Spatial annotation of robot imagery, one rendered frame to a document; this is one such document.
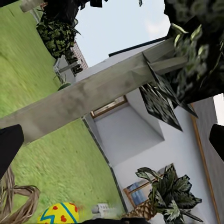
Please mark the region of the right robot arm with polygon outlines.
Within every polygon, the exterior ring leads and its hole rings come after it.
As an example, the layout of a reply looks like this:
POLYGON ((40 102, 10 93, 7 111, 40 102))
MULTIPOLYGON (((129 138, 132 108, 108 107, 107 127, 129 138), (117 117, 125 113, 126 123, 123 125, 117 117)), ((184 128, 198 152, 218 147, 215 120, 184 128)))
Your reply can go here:
POLYGON ((123 217, 122 219, 105 218, 105 211, 107 210, 105 204, 98 204, 92 207, 92 214, 95 214, 92 219, 85 221, 84 224, 149 224, 146 217, 123 217))

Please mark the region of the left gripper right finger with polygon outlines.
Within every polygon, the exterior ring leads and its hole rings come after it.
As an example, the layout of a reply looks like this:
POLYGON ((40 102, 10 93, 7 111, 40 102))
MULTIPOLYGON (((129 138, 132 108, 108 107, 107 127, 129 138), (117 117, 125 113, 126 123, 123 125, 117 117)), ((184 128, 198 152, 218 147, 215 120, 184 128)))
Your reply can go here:
POLYGON ((224 161, 224 126, 213 124, 209 140, 224 161))

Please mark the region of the easter egg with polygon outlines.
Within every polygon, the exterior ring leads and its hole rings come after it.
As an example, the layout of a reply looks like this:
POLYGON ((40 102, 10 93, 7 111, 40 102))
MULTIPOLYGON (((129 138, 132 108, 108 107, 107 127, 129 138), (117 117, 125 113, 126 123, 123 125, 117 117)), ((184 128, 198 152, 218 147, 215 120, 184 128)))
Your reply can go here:
POLYGON ((79 211, 72 203, 58 203, 45 210, 36 224, 78 224, 79 211))

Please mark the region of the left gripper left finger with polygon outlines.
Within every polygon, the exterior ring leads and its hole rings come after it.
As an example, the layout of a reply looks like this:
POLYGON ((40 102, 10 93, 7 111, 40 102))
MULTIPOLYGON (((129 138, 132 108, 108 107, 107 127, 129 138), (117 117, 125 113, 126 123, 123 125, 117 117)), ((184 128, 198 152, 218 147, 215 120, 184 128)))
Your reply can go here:
POLYGON ((24 135, 20 124, 0 129, 0 180, 20 150, 24 135))

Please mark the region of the wicker basket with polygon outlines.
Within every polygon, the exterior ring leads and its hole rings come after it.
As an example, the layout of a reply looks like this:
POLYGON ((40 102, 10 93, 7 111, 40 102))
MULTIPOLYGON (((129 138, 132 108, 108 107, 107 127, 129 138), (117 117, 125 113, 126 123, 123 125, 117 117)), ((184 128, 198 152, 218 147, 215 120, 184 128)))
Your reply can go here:
POLYGON ((12 164, 0 180, 0 224, 23 224, 28 222, 38 208, 41 191, 31 185, 15 185, 12 164), (28 196, 28 201, 14 214, 14 195, 28 196))

